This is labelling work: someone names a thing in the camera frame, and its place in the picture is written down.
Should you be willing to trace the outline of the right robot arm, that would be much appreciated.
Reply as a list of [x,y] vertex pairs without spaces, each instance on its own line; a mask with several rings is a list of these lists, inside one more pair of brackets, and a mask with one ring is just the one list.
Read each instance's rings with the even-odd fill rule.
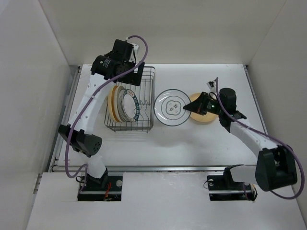
[[245,115],[236,109],[236,92],[222,88],[215,98],[202,92],[184,110],[205,115],[218,115],[219,122],[230,134],[240,139],[257,157],[255,167],[243,164],[226,167],[222,183],[233,189],[239,183],[257,184],[263,191],[297,183],[295,159],[288,147],[254,131]]

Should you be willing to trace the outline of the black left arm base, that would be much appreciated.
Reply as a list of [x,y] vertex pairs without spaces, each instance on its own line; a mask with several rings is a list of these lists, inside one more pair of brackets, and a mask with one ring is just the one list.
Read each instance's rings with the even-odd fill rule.
[[76,181],[80,183],[80,191],[77,195],[78,201],[121,201],[123,175],[109,175],[107,183],[103,188],[88,179],[86,185],[83,187],[84,176],[77,176]]

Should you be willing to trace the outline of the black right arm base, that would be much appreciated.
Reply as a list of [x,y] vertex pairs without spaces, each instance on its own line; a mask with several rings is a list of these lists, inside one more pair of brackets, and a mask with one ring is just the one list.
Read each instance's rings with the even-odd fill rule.
[[253,184],[235,182],[227,185],[222,175],[208,175],[207,186],[210,201],[252,201],[258,196]]

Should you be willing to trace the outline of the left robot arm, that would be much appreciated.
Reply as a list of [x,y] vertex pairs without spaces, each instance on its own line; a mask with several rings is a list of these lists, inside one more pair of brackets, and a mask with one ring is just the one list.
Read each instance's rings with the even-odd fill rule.
[[105,55],[99,55],[90,69],[90,78],[86,91],[72,119],[65,125],[60,125],[58,133],[66,142],[64,167],[69,178],[78,174],[70,174],[68,159],[69,150],[73,149],[84,158],[84,164],[78,169],[85,170],[84,181],[91,182],[96,190],[107,186],[107,167],[101,155],[98,154],[102,139],[93,134],[96,118],[100,108],[117,82],[140,86],[144,68],[143,55],[139,62],[131,60],[138,53],[139,46],[128,42],[132,38],[146,41],[139,35],[131,35],[125,40],[115,40],[113,48]]

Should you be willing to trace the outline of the white plate green rim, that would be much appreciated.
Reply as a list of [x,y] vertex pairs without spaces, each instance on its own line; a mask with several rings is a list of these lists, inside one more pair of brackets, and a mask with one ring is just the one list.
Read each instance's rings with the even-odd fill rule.
[[162,124],[176,127],[189,119],[191,111],[185,110],[184,106],[190,103],[190,98],[183,91],[168,89],[157,96],[154,103],[154,113]]

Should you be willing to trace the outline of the tan plastic plate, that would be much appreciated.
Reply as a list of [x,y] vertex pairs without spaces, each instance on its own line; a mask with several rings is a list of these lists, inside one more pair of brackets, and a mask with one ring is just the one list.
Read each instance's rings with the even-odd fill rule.
[[[189,96],[191,102],[195,101],[198,97],[200,96],[200,93],[194,93],[192,95]],[[205,115],[199,115],[197,113],[191,112],[190,114],[190,118],[196,122],[200,122],[200,123],[210,123],[212,121],[214,121],[217,118],[217,115],[213,114],[213,113],[209,113],[207,112],[207,114]]]

